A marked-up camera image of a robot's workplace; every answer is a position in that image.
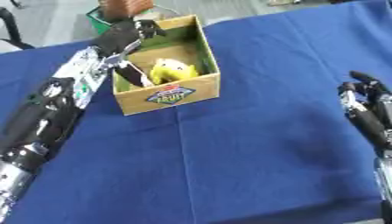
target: robotic hand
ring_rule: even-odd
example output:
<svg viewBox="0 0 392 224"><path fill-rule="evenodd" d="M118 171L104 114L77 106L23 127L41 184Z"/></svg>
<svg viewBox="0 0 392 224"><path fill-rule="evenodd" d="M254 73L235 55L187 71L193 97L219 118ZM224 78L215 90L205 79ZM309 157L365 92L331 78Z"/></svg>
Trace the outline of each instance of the robotic hand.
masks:
<svg viewBox="0 0 392 224"><path fill-rule="evenodd" d="M350 75L359 82L344 82L339 87L340 103L348 120L374 146L382 218L392 224L392 93L379 80L364 73ZM366 101L358 101L355 93Z"/></svg>
<svg viewBox="0 0 392 224"><path fill-rule="evenodd" d="M0 141L0 223L45 162L54 158L93 95L115 69L127 80L141 71L125 57L143 39L165 35L152 20L133 19L112 27L77 52L13 113Z"/></svg>

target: wooden box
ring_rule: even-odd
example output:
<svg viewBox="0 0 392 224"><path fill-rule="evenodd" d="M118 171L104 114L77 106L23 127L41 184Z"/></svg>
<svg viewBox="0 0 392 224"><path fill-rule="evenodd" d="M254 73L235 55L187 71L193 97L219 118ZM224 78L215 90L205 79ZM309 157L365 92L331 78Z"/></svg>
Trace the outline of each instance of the wooden box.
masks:
<svg viewBox="0 0 392 224"><path fill-rule="evenodd" d="M221 74L197 17L176 17L157 23L166 30L166 37L146 39L129 60L146 74L157 59L179 60L195 65L200 76L140 88L114 73L114 95L125 115L219 97Z"/></svg>

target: blue tablecloth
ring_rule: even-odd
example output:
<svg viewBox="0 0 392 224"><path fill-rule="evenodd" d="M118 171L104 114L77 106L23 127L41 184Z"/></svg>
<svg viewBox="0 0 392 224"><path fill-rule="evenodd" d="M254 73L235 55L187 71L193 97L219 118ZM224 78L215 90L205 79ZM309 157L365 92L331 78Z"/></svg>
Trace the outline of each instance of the blue tablecloth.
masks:
<svg viewBox="0 0 392 224"><path fill-rule="evenodd" d="M206 28L219 99L122 116L106 81L10 224L343 223L379 217L371 145L337 86L348 71L392 87L383 1ZM86 43L0 55L0 122Z"/></svg>

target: gray floor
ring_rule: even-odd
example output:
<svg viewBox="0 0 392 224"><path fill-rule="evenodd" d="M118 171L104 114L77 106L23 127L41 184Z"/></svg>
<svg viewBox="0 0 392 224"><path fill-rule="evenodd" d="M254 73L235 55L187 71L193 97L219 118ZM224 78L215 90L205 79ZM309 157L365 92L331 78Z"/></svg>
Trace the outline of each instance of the gray floor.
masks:
<svg viewBox="0 0 392 224"><path fill-rule="evenodd" d="M9 0L0 0L16 17L24 42L34 46L52 46L84 39L96 34L85 14L97 6L97 0L20 0L27 7L14 8ZM181 14L197 14L205 25L233 18L277 13L326 4L326 0L304 0L297 5L267 6L267 0L155 0L155 4ZM0 38L7 33L0 23Z"/></svg>

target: yellow object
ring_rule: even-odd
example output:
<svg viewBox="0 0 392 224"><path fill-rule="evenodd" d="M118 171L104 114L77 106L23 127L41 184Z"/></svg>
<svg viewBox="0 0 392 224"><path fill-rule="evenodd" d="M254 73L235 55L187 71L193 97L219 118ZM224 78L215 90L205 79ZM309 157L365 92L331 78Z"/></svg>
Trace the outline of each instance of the yellow object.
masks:
<svg viewBox="0 0 392 224"><path fill-rule="evenodd" d="M150 72L150 79L155 85L164 81L184 81L199 76L195 66L188 66L175 59L158 59Z"/></svg>

